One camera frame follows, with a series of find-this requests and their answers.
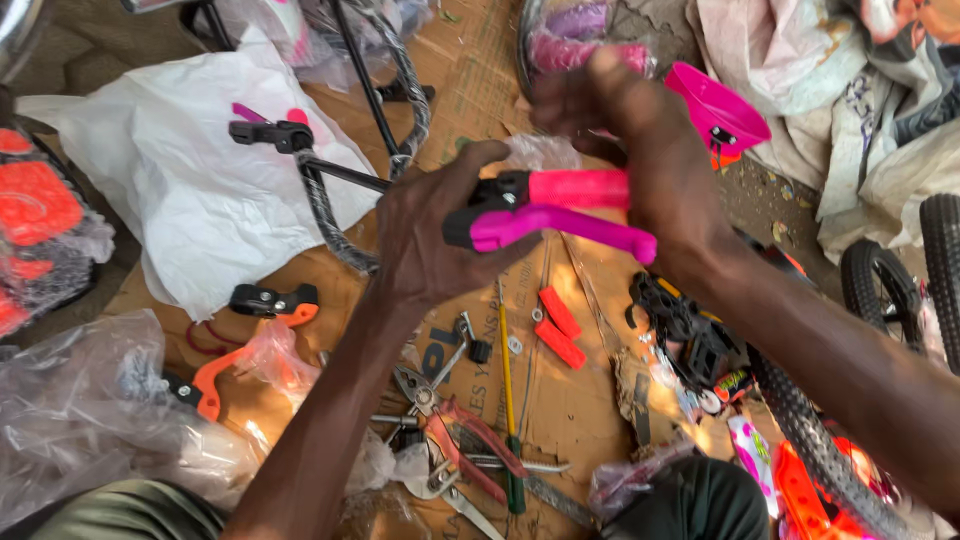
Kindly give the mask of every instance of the nut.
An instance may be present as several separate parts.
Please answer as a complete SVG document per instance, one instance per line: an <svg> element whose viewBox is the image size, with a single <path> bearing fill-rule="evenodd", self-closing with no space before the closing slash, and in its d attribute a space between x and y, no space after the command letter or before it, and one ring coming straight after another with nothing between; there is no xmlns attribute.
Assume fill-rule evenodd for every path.
<svg viewBox="0 0 960 540"><path fill-rule="evenodd" d="M519 355L523 352L523 342L515 335L511 335L507 338L507 349L510 349L513 354Z"/></svg>

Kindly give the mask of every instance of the bicycle tire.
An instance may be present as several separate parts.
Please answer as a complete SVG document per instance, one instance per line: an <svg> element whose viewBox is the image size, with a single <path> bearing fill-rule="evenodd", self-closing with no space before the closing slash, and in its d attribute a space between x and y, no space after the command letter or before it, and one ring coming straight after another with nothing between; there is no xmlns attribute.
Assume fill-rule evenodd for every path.
<svg viewBox="0 0 960 540"><path fill-rule="evenodd" d="M897 313L902 314L900 325L906 345L914 351L921 351L924 338L917 318L920 292L897 256L873 240L853 243L840 259L840 279L847 310L884 334L890 334L883 306L874 288L874 275L879 276Z"/></svg>
<svg viewBox="0 0 960 540"><path fill-rule="evenodd" d="M930 298L944 337L947 364L960 375L960 197L938 193L920 204Z"/></svg>
<svg viewBox="0 0 960 540"><path fill-rule="evenodd" d="M930 540L934 537L931 513L903 516L859 480L850 461L840 453L813 403L786 373L751 345L747 354L760 393L806 466L810 479L830 493L832 502L864 531L879 538Z"/></svg>

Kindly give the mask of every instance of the yellow screwdriver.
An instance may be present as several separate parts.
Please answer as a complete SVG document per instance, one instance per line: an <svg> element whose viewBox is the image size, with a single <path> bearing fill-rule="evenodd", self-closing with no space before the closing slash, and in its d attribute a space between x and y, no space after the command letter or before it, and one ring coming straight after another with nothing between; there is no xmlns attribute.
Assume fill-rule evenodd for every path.
<svg viewBox="0 0 960 540"><path fill-rule="evenodd" d="M503 352L503 391L507 398L507 448L520 457L520 439L516 437L514 424L514 389L510 384L510 348L507 347L507 307L503 305L503 283L496 277L496 289L500 293L500 347ZM507 508L512 514L522 514L527 511L527 503L523 500L523 479L519 479L507 471Z"/></svg>

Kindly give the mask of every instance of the pink handlebar grip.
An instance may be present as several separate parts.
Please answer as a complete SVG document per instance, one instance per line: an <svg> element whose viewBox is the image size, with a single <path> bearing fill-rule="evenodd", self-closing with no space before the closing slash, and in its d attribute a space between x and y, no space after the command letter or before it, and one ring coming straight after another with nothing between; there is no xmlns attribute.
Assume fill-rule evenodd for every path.
<svg viewBox="0 0 960 540"><path fill-rule="evenodd" d="M485 212L470 226L470 238L473 249L490 252L540 229L576 234L629 252L640 264L650 264L657 255L657 239L646 231L551 205Z"/></svg>
<svg viewBox="0 0 960 540"><path fill-rule="evenodd" d="M530 173L530 202L567 209L628 209L627 171L556 170Z"/></svg>

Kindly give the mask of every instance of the hand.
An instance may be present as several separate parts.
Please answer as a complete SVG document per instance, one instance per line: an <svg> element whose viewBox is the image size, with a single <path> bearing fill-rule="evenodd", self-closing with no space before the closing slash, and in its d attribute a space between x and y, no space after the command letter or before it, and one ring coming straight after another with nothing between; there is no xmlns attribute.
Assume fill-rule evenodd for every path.
<svg viewBox="0 0 960 540"><path fill-rule="evenodd" d="M534 87L535 125L572 137L577 150L626 166L630 224L658 241L655 266L684 287L705 257L735 241L720 207L709 153L686 104L628 69L611 47L579 70L544 76ZM588 130L621 137L626 154Z"/></svg>
<svg viewBox="0 0 960 540"><path fill-rule="evenodd" d="M530 253L539 233L478 254L445 244L441 230L447 214L467 205L480 169L509 155L500 141L473 142L452 163L427 174L411 171L392 185L376 205L380 270L373 286L394 302L431 308L491 284Z"/></svg>

